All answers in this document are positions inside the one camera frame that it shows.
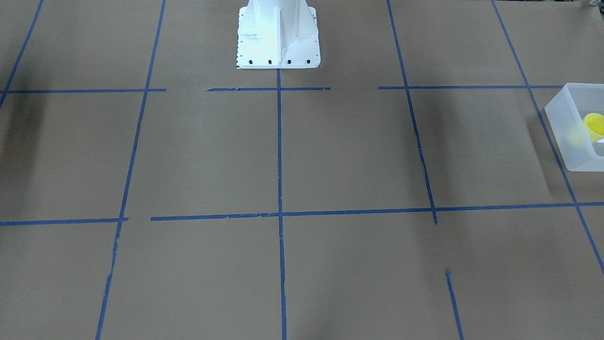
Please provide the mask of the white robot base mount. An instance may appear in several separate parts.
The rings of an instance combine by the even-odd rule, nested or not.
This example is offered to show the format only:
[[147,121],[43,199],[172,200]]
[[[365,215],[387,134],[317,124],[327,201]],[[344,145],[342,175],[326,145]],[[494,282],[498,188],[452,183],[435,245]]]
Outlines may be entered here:
[[250,0],[239,9],[236,67],[319,68],[317,11],[305,0]]

